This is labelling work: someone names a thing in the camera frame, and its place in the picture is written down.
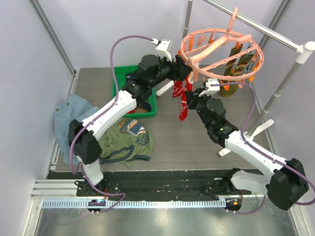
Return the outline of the green striped sock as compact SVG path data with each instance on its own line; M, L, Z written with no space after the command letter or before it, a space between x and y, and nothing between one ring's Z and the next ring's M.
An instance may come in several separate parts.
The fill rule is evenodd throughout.
M244 69L246 68L248 63L251 61L253 56L254 56L254 53L248 53L248 54L244 54L240 57L238 64L235 67L233 77L242 75Z
M235 47L233 47L230 51L229 56L233 56L241 51L241 49L236 50ZM233 76L234 73L234 63L237 59L232 59L226 64L226 68L224 71L224 76ZM220 95L223 97L229 97L233 95L238 89L238 85L227 85L220 87Z

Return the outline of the red patterned sock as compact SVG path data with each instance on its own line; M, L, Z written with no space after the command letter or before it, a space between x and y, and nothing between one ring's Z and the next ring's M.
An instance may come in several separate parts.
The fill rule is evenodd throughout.
M176 98L182 95L183 93L183 82L175 81L172 90L172 97Z
M180 97L181 97L182 108L179 114L179 119L181 121L185 120L188 115L188 103L187 103L186 91L192 91L193 82L194 82L194 77L193 77L192 72L186 77L185 82L186 82L185 86L183 86L183 84L181 84L180 86L181 88Z

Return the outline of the navy santa sock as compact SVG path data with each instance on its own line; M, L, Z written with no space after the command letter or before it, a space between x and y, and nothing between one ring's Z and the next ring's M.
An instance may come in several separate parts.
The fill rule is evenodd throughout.
M126 74L126 81L129 81L131 79L133 79L135 77L135 73L134 72L130 72Z

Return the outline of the tan sock brown cuff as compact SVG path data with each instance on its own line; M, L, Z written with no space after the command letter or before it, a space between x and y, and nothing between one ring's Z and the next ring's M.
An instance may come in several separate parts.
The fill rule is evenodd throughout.
M135 114L142 114L142 113L147 113L147 112L150 112L150 110L147 110L143 107L137 107L136 109L134 109Z

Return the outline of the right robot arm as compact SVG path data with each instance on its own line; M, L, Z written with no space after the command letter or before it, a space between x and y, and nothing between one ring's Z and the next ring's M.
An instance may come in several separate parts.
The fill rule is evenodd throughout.
M186 92L188 109L196 110L209 138L254 165L262 173L246 174L237 168L222 182L227 194L239 189L266 195L282 210L289 210L309 190L303 164L292 158L286 160L272 154L255 142L246 139L226 118L226 109L220 99L201 95L202 89Z

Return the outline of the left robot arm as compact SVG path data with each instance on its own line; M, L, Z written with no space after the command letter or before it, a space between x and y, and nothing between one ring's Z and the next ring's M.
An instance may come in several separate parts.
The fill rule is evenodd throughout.
M184 81L192 72L181 56L174 60L167 57L145 55L129 79L116 96L105 106L83 121L73 120L69 125L68 142L70 153L75 153L81 164L85 178L90 182L88 191L100 196L105 189L99 158L99 139L122 116L144 103L152 89L166 79Z

